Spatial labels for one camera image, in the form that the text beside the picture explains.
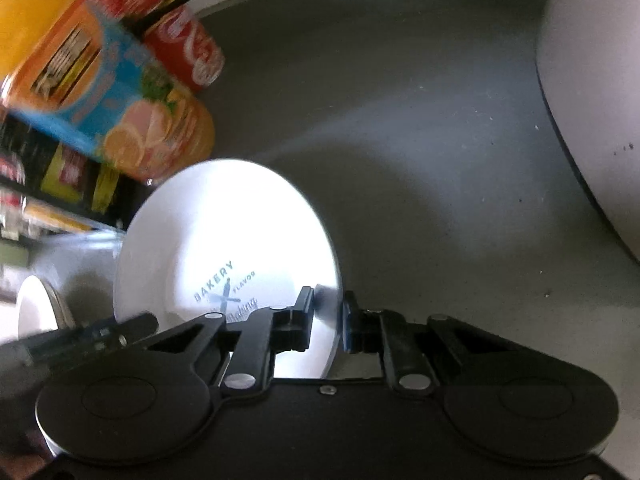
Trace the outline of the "small white Bakery plate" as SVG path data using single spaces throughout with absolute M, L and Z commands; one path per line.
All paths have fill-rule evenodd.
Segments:
M 306 197 L 254 162 L 217 159 L 183 170 L 143 203 L 117 260 L 113 309 L 142 312 L 169 330 L 207 312 L 242 322 L 261 308 L 291 307 L 314 291 L 306 351 L 281 353 L 279 378 L 329 373 L 342 280 L 326 228 Z

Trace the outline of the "large white Sweet plate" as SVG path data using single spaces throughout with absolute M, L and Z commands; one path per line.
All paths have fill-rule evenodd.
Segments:
M 46 280 L 37 275 L 24 279 L 16 297 L 17 336 L 20 339 L 42 333 L 74 328 L 70 308 Z

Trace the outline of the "black metal shelf rack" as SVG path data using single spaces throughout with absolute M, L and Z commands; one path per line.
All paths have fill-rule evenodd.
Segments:
M 142 34 L 169 12 L 189 6 L 172 0 L 144 18 L 117 22 L 142 43 Z M 1 104 L 1 223 L 23 218 L 30 236 L 82 232 L 95 224 L 126 228 L 146 186 L 105 162 L 75 151 Z

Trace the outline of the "red cola can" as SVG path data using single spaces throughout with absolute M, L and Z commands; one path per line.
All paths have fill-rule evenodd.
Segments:
M 172 0 L 89 0 L 100 12 L 125 24 L 144 18 Z M 209 87 L 224 67 L 224 54 L 188 6 L 180 6 L 142 34 L 142 44 L 166 70 L 192 91 Z

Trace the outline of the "grey rice cooker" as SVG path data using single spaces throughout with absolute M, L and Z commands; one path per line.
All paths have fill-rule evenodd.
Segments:
M 537 72 L 587 188 L 639 252 L 639 0 L 547 0 Z

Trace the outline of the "orange juice bottle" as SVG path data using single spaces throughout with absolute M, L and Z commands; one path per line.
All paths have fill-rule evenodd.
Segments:
M 89 0 L 1 0 L 1 104 L 146 184 L 202 162 L 215 142 L 201 101 Z

